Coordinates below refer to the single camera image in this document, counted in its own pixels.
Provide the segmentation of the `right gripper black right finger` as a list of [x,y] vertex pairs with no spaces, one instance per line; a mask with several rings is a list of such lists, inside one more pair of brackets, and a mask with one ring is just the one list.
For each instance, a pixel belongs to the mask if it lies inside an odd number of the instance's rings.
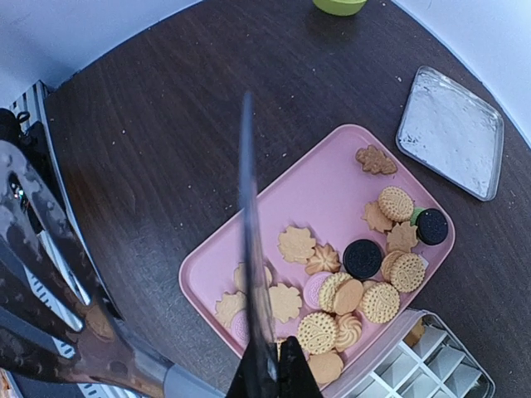
[[323,397],[296,337],[280,345],[279,372],[280,398]]

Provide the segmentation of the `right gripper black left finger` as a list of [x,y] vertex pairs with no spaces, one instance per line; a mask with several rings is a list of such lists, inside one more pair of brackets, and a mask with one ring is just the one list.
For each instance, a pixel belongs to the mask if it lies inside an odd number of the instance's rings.
[[256,196],[253,99],[252,93],[247,91],[241,107],[239,207],[248,343],[227,393],[229,397],[278,396],[277,348],[266,287]]

